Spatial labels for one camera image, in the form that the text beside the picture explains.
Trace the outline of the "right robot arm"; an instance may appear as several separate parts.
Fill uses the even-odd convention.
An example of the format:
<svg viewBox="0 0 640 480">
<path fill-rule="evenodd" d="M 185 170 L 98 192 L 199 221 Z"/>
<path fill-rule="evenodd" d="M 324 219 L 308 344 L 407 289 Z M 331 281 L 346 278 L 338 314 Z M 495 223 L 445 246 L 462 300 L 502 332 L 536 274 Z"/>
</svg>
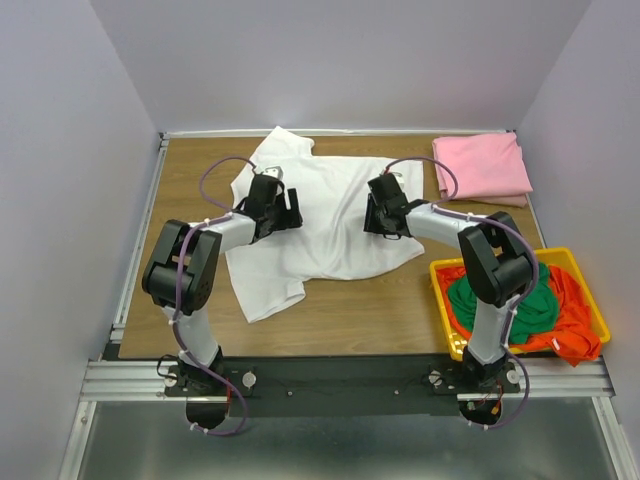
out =
<svg viewBox="0 0 640 480">
<path fill-rule="evenodd" d="M 485 390 L 507 368 L 517 307 L 539 279 L 535 252 L 505 212 L 463 214 L 423 199 L 410 201 L 391 173 L 370 180 L 368 188 L 365 232 L 427 238 L 460 250 L 476 308 L 459 376 L 467 389 Z"/>
</svg>

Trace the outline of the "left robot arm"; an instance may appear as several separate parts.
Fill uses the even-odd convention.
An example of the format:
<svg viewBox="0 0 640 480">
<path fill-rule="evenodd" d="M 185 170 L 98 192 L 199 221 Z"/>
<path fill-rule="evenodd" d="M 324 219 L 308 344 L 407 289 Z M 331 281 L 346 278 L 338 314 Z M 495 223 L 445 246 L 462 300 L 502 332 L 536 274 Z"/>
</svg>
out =
<svg viewBox="0 0 640 480">
<path fill-rule="evenodd" d="M 302 223 L 297 191 L 285 187 L 281 168 L 268 167 L 253 176 L 246 197 L 224 216 L 163 226 L 141 286 L 167 316 L 178 359 L 191 366 L 187 382 L 197 393 L 214 393 L 223 379 L 221 348 L 207 313 L 218 257 Z"/>
</svg>

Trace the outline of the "white t shirt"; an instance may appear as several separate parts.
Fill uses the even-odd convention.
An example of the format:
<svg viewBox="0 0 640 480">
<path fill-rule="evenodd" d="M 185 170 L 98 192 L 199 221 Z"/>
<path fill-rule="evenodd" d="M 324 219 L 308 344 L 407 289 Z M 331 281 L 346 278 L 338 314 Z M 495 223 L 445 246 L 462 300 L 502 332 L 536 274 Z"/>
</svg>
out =
<svg viewBox="0 0 640 480">
<path fill-rule="evenodd" d="M 266 319 L 305 297 L 310 279 L 359 280 L 395 270 L 424 252 L 414 239 L 368 234 L 368 181 L 389 164 L 384 157 L 316 156 L 314 142 L 273 129 L 250 159 L 278 166 L 296 190 L 303 224 L 254 246 L 227 252 L 231 284 L 246 320 Z"/>
</svg>

